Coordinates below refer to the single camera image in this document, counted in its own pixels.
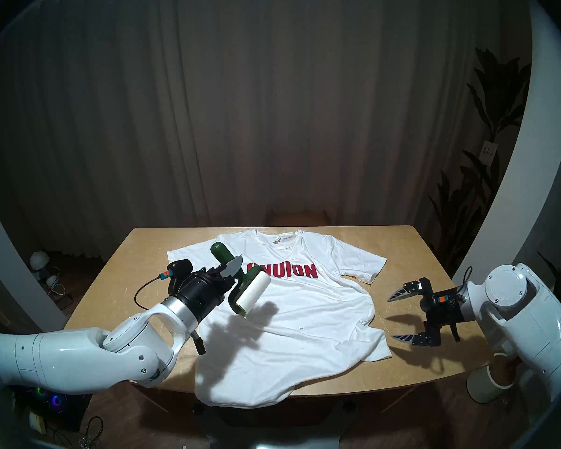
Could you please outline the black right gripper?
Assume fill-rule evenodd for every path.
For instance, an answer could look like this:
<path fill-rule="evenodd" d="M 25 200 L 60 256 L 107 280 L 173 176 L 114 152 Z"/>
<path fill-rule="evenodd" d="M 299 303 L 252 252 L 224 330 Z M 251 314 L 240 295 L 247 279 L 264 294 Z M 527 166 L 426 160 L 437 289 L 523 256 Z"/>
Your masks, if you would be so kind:
<path fill-rule="evenodd" d="M 413 296 L 422 296 L 420 308 L 426 315 L 424 331 L 416 334 L 392 335 L 391 338 L 417 347 L 441 346 L 441 329 L 443 326 L 450 327 L 455 342 L 460 342 L 457 324 L 464 322 L 461 311 L 461 303 L 464 297 L 461 294 L 462 287 L 434 292 L 427 278 L 404 283 L 396 290 L 387 302 L 399 301 Z"/>

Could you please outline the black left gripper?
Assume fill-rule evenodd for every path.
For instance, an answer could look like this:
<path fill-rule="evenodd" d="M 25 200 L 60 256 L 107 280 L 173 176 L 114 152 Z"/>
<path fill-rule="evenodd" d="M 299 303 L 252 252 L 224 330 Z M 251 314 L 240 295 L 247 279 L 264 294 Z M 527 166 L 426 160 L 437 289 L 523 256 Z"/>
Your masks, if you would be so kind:
<path fill-rule="evenodd" d="M 191 311 L 196 320 L 203 320 L 219 306 L 229 291 L 229 277 L 242 273 L 243 257 L 236 256 L 221 262 L 218 270 L 201 269 L 191 273 L 178 290 L 178 299 Z"/>

